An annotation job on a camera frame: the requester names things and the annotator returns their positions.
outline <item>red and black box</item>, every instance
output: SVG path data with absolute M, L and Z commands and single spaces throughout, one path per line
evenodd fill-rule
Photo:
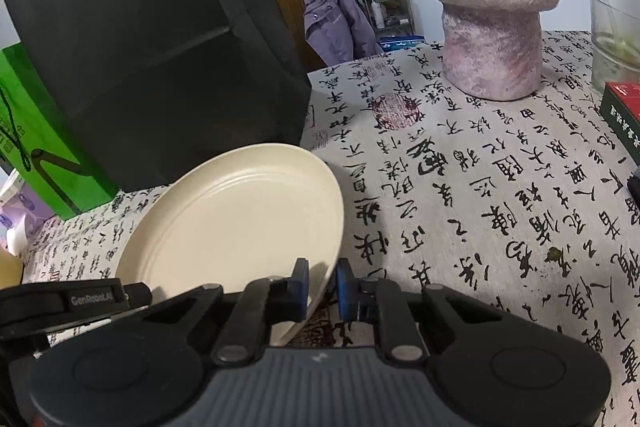
M 608 82 L 600 114 L 616 133 L 622 145 L 640 164 L 640 84 Z

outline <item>yellow object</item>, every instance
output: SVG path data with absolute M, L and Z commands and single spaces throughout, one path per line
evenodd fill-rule
M 0 290 L 20 284 L 23 268 L 18 257 L 0 247 Z

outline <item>jacket sleeve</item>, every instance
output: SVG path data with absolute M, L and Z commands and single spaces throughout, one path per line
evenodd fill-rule
M 382 48 L 376 41 L 373 28 L 356 0 L 338 0 L 338 4 L 351 29 L 353 56 L 355 58 L 365 58 L 381 54 Z

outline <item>ribbed gray panel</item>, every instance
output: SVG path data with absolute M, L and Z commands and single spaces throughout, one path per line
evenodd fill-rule
M 414 369 L 372 347 L 267 349 L 245 369 L 220 371 L 167 427 L 474 427 Z

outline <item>green paper bag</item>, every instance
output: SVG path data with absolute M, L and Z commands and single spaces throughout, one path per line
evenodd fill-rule
M 116 195 L 65 129 L 22 44 L 0 51 L 0 153 L 62 219 Z

